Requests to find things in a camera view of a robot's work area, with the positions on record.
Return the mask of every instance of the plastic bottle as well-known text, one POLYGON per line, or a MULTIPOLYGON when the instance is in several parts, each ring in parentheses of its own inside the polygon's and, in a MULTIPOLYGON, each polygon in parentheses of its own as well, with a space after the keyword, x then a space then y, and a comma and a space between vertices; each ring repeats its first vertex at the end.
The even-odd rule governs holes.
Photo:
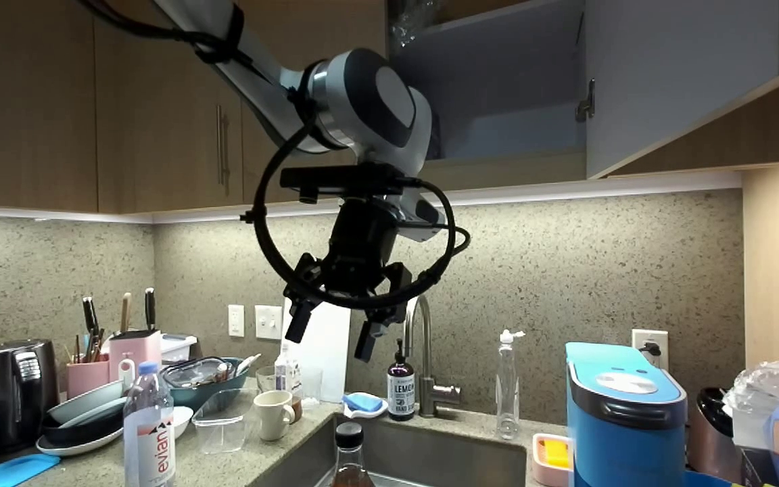
POLYGON ((158 364, 140 364, 125 404, 125 486, 171 487, 174 483, 174 398, 158 377, 158 364))
POLYGON ((404 342, 397 342, 395 364, 388 369, 388 411, 397 422, 418 414, 418 380, 412 364, 407 364, 404 342))
POLYGON ((495 375, 495 406, 499 406, 499 438, 512 441, 519 433, 519 375, 514 358, 514 342, 524 334, 500 334, 499 375, 495 375))
POLYGON ((274 377, 276 377, 276 390, 293 394, 293 414, 297 422, 304 418, 304 375, 300 375, 300 364, 293 358, 288 342, 282 342, 282 353, 276 358, 274 377))
POLYGON ((362 463, 362 426, 342 422, 335 427, 335 477, 334 487, 374 487, 362 463))

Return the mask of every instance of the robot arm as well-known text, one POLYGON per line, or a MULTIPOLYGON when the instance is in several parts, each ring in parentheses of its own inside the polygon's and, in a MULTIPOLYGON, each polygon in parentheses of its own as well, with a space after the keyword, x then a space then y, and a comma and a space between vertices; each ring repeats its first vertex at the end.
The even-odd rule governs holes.
POLYGON ((82 3, 127 32, 193 45, 197 58, 250 100, 282 146, 259 179, 246 223, 255 224, 263 254, 288 283, 285 296, 293 299, 288 339, 304 339, 311 310, 322 302, 362 310, 368 323, 357 342, 357 358, 368 361, 381 327, 404 323, 407 302, 434 287, 449 261, 469 247, 469 234, 455 229, 445 192, 418 179, 431 145, 431 104, 365 50, 343 51, 305 72, 282 69, 246 31, 232 0, 155 0, 176 31, 127 20, 107 0, 82 3), (343 199, 328 257, 304 254, 290 269, 268 237, 266 188, 290 151, 331 149, 351 149, 357 165, 282 170, 282 188, 297 189, 304 203, 322 195, 343 199), (445 215, 420 189, 437 192, 445 215), (426 242, 438 231, 449 234, 447 253, 434 269, 412 279, 407 265, 391 264, 397 234, 426 242))

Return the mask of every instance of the faucet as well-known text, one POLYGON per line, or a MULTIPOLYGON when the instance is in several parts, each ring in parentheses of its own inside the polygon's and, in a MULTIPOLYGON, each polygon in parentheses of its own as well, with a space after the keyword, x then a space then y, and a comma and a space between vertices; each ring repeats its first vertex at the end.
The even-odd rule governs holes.
POLYGON ((412 327, 418 321, 418 310, 422 314, 420 418, 455 418, 453 411, 447 411, 447 406, 453 408, 464 406, 464 388, 438 384, 438 380, 431 372, 431 342, 427 342, 431 307, 426 296, 412 299, 407 307, 407 323, 404 323, 407 358, 412 358, 412 335, 414 335, 412 327))

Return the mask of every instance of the sponge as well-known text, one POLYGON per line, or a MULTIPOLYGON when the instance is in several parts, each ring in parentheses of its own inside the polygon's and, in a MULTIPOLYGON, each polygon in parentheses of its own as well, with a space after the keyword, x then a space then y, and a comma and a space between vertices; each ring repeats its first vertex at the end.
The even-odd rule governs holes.
POLYGON ((384 406, 381 398, 368 396, 368 394, 349 394, 349 396, 343 396, 343 404, 346 404, 351 411, 378 411, 378 408, 384 406))

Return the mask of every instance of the electrical outlet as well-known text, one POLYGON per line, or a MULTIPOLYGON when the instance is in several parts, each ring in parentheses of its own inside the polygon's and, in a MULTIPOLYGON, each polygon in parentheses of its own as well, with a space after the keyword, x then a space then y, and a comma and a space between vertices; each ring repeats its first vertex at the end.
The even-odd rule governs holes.
POLYGON ((243 339, 246 335, 246 307, 227 307, 227 335, 243 339))
POLYGON ((282 307, 255 307, 255 335, 259 342, 282 342, 282 307))
POLYGON ((668 372, 668 331, 634 327, 634 349, 643 353, 649 364, 668 372))

